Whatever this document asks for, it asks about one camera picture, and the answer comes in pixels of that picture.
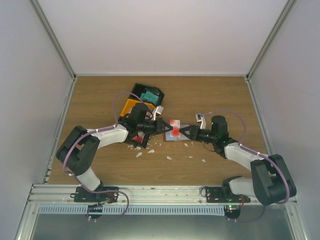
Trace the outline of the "brown leather card holder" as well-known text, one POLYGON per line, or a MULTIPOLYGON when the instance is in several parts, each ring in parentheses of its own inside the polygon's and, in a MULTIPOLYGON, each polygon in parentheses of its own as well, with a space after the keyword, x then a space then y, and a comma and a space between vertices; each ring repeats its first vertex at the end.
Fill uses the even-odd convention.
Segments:
POLYGON ((191 140, 182 134, 180 134, 180 138, 174 138, 170 136, 170 132, 165 132, 163 141, 164 142, 190 142, 191 140))

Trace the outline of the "red patterned credit card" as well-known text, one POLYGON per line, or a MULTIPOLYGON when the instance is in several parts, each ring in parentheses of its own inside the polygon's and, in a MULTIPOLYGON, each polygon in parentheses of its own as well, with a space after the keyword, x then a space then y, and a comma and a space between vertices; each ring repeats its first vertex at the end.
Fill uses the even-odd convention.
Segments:
POLYGON ((172 138, 180 138, 180 136, 181 136, 181 133, 180 133, 181 122, 180 122, 180 120, 171 119, 169 124, 172 127, 172 130, 169 132, 170 136, 172 138))

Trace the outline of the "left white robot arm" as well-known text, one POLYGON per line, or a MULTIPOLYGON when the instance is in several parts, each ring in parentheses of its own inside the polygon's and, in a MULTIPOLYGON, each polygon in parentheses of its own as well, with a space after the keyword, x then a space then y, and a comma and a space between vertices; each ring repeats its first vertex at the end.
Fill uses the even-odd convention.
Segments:
POLYGON ((103 183, 92 169, 97 150, 115 143, 145 148, 151 136, 173 130, 169 123, 157 117, 162 110, 162 106, 158 106, 151 111, 139 102, 114 125, 97 129, 76 126, 56 152, 63 172, 78 180, 90 201, 98 202, 103 197, 103 183))

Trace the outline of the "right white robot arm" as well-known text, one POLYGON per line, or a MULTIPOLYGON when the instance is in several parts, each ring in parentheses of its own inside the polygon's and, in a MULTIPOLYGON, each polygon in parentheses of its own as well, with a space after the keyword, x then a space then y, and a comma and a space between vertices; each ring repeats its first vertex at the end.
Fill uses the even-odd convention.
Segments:
POLYGON ((189 140, 211 144, 215 153, 233 161, 251 172, 251 177, 234 176, 221 185, 221 196, 228 203, 239 196, 256 198, 262 205, 285 204, 297 194, 296 185, 279 154, 267 155, 245 147, 229 136, 224 116, 211 118, 211 129, 203 125, 189 125, 179 129, 189 140))

